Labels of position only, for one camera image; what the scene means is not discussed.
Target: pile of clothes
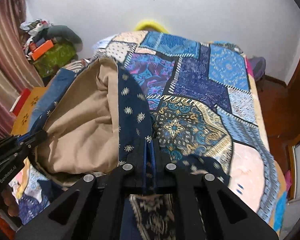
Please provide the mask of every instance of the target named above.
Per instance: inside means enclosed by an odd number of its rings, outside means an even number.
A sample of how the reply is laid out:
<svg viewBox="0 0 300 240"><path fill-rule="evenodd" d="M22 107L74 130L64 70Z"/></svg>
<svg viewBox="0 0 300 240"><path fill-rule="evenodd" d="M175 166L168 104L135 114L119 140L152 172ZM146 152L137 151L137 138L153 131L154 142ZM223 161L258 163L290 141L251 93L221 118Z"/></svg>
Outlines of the pile of clothes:
<svg viewBox="0 0 300 240"><path fill-rule="evenodd" d="M23 50L42 79L50 80L59 68L76 59L76 53L82 50L81 38L65 25L53 25L38 19L23 22L20 29L30 35Z"/></svg>

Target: yellow object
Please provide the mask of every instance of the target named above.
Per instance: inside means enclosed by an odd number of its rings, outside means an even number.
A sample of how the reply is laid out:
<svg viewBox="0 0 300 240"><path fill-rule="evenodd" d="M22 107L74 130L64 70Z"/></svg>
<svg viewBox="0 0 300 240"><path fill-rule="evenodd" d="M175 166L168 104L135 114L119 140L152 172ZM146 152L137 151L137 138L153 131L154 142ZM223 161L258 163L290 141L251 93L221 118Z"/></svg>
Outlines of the yellow object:
<svg viewBox="0 0 300 240"><path fill-rule="evenodd" d="M134 28L134 31L142 31L147 28L152 28L157 32L161 33L168 33L168 31L161 26L159 23L156 23L154 21L142 21L137 24L137 26Z"/></svg>
<svg viewBox="0 0 300 240"><path fill-rule="evenodd" d="M11 134L12 135L23 135L28 132L28 126L31 118L31 113L36 105L37 101L42 97L42 95L47 90L47 87L35 87L31 91L31 94L23 104L16 120L14 121Z"/></svg>
<svg viewBox="0 0 300 240"><path fill-rule="evenodd" d="M38 100L44 95L46 92L47 87L34 87L31 91L31 94L23 104L20 113L18 114L16 120L14 121L11 134L18 135L18 134L25 134L28 131L29 122L32 110L34 109L35 105L37 104ZM20 171L22 175L22 181L20 182L19 187L16 190L15 197L20 199L22 197L23 192L25 191L28 181L29 181L29 171L30 171L30 161L26 158L23 163L25 166Z"/></svg>

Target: purple bag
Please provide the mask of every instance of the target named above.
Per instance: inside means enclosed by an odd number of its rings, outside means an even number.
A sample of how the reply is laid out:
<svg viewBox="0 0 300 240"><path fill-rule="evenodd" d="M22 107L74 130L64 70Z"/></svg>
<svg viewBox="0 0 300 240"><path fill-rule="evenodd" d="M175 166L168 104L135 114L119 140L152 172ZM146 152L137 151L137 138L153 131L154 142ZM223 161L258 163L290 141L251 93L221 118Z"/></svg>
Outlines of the purple bag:
<svg viewBox="0 0 300 240"><path fill-rule="evenodd" d="M264 57L254 57L249 59L254 80L259 81L266 71L266 59Z"/></svg>

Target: beige fabric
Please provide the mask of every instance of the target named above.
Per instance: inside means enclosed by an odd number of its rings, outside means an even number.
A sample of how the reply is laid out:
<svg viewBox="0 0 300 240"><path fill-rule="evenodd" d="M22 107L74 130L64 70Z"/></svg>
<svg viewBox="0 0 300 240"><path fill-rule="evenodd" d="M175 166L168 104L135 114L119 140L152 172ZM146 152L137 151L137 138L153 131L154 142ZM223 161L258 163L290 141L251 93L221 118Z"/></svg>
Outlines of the beige fabric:
<svg viewBox="0 0 300 240"><path fill-rule="evenodd" d="M265 187L264 164L259 152L234 142L230 177L229 189L257 212Z"/></svg>
<svg viewBox="0 0 300 240"><path fill-rule="evenodd" d="M101 59L79 74L45 124L49 139L37 148L40 166L50 174L114 169L119 145L117 91L117 66L111 59Z"/></svg>

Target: bed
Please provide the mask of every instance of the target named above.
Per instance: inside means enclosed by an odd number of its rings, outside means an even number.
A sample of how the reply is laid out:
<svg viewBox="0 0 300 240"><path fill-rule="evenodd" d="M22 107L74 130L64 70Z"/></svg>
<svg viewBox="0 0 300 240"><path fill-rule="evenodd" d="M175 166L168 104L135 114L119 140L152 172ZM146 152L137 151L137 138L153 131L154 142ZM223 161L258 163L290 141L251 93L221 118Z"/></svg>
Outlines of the bed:
<svg viewBox="0 0 300 240"><path fill-rule="evenodd" d="M36 100L25 110L26 130L44 129L49 139L10 183L24 224L82 174L125 164L136 138L145 144L158 138L171 162L214 174L279 234L285 180L269 152L250 64L237 45L120 33L99 41L88 65L60 69ZM173 238L170 203L170 195L131 195L124 212L131 223L122 234Z"/></svg>

